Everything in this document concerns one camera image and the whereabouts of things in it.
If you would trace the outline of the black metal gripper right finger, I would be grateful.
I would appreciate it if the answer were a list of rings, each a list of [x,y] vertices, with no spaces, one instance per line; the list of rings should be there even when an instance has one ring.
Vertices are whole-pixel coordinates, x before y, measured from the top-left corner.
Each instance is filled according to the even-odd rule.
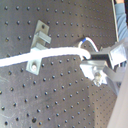
[[[101,51],[98,52],[91,52],[91,59],[92,60],[107,60],[110,61],[111,60],[111,52],[112,48],[111,47],[107,47],[107,48],[103,48]]]

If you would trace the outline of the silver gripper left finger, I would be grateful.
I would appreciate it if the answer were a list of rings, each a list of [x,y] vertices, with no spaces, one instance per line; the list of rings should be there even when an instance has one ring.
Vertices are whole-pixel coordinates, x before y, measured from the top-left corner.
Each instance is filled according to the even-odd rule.
[[[97,87],[108,85],[116,94],[119,94],[116,73],[108,67],[105,60],[85,60],[80,64],[85,77],[89,78]]]

